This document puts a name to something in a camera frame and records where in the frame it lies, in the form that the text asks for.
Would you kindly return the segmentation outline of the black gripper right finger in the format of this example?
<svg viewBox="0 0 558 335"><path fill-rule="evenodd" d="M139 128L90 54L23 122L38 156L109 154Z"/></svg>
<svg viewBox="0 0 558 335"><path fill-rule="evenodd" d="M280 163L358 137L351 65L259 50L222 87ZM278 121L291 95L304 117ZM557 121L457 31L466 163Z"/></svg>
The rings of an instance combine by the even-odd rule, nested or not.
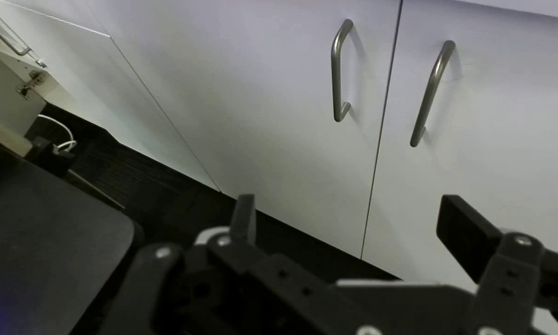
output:
<svg viewBox="0 0 558 335"><path fill-rule="evenodd" d="M460 195L444 195L438 238L470 277L481 277L503 232Z"/></svg>

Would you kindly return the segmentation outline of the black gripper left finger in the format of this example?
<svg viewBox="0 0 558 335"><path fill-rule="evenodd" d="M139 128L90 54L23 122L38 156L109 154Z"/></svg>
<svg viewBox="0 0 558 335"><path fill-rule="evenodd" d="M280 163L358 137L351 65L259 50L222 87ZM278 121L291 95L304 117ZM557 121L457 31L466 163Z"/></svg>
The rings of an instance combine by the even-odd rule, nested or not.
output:
<svg viewBox="0 0 558 335"><path fill-rule="evenodd" d="M258 208L254 193L245 193L237 199L232 216L232 238L248 243L258 242Z"/></svg>

